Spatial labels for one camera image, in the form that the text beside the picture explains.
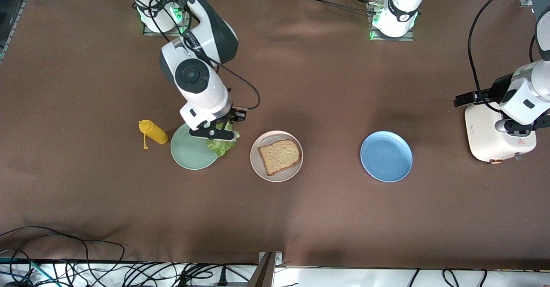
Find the yellow squeeze bottle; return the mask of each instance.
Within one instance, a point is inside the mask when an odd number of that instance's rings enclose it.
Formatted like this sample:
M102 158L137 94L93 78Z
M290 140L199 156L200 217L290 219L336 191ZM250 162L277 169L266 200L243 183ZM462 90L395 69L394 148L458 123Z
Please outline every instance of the yellow squeeze bottle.
M158 144L168 142L168 134L150 120L139 121L139 131L143 133L143 149L147 150L146 137L153 139Z

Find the lettuce leaf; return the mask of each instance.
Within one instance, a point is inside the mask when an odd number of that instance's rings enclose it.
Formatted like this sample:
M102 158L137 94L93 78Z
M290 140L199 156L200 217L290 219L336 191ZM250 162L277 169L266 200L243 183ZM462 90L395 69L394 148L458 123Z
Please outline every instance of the lettuce leaf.
M216 128L221 129L222 124L216 124ZM232 130L232 125L230 123L227 123L226 130ZM239 132L233 131L236 134L236 137L240 137ZM228 150L233 148L236 144L237 140L234 141L224 141L224 140L206 140L206 146L208 146L209 150L212 150L212 152L216 153L218 157L224 156Z

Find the green plate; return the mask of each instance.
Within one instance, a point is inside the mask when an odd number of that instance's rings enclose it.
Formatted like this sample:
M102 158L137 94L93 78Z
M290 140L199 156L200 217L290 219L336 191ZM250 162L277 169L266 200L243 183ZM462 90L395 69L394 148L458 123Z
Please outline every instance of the green plate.
M171 139L170 150L175 162L185 169L200 170L213 164L218 155L208 149L206 139L189 134L189 125L183 124Z

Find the plate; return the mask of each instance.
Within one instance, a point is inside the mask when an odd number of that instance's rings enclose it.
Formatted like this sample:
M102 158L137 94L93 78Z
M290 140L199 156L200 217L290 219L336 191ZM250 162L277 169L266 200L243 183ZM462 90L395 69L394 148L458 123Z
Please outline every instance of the plate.
M397 182L404 179L413 167L413 153L397 134L378 131L363 142L361 162L373 178L387 183Z
M259 148L281 140L294 141L294 143L298 146L298 150L300 151L300 162L291 166L287 170L283 170L269 176L267 175L266 167L263 165L263 160L262 156L260 155ZM292 134L280 130L273 130L262 134L259 138L256 139L254 144L252 144L252 148L250 150L250 164L252 164L254 172L256 172L256 174L259 175L262 179L270 182L278 183L290 179L291 177L296 175L296 173L298 173L298 170L300 170L303 161L304 152L302 151L302 146L300 145L300 142L298 142L298 140L296 140L296 138Z
M170 151L175 162L185 169L200 170L213 164L218 155L208 149L206 139L189 134L189 125L183 124L170 142Z

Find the toast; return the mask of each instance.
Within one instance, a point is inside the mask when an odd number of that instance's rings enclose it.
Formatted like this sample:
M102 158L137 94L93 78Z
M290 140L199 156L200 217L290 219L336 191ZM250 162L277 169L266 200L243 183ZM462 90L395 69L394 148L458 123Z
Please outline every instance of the toast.
M258 148L267 175L287 170L300 162L300 150L294 141L281 140Z

